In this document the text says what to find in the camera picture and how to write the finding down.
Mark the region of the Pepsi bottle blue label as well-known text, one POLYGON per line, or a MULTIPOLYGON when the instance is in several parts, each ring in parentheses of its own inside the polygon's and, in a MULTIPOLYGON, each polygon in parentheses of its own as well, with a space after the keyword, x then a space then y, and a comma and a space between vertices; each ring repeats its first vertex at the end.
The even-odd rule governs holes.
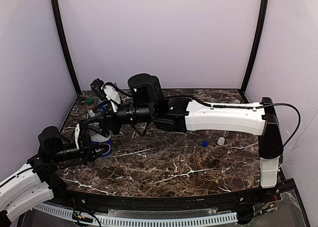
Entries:
POLYGON ((89 131, 92 144, 96 146, 95 151, 100 153, 95 160, 95 164, 100 168, 109 168, 113 160, 113 146, 111 133, 105 136, 89 131))

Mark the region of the blue Pepsi bottle cap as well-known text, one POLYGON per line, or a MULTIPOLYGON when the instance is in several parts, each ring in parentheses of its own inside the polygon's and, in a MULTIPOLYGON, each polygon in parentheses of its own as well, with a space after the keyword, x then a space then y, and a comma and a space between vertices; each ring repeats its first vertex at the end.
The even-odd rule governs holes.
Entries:
POLYGON ((209 143, 207 141, 202 142, 202 147, 206 148, 208 145, 209 145, 209 143))

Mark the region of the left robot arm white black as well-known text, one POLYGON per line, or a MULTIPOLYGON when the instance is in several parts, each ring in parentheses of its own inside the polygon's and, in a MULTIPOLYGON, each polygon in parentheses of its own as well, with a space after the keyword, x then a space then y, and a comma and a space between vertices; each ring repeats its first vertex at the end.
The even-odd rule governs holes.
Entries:
POLYGON ((0 225, 8 227, 20 215, 49 201, 71 201, 66 183, 56 174, 60 167, 93 162, 111 151, 107 138, 92 141, 86 131, 75 128, 74 140, 61 135, 55 126, 38 136, 39 150, 18 171, 0 184, 0 225))

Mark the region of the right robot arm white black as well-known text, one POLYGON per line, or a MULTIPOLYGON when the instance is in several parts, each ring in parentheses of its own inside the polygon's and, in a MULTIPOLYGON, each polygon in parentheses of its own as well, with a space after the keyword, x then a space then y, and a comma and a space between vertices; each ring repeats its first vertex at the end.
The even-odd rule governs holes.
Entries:
POLYGON ((204 102, 191 95, 165 96, 158 77, 146 73, 128 79, 126 96, 132 99, 129 103, 122 102, 123 91, 114 83, 95 79, 90 87, 105 107, 96 119, 104 133, 116 135, 123 125, 153 123, 166 132, 217 130, 257 136, 260 186, 276 186, 286 142, 282 140, 276 103, 271 98, 229 104, 204 102))

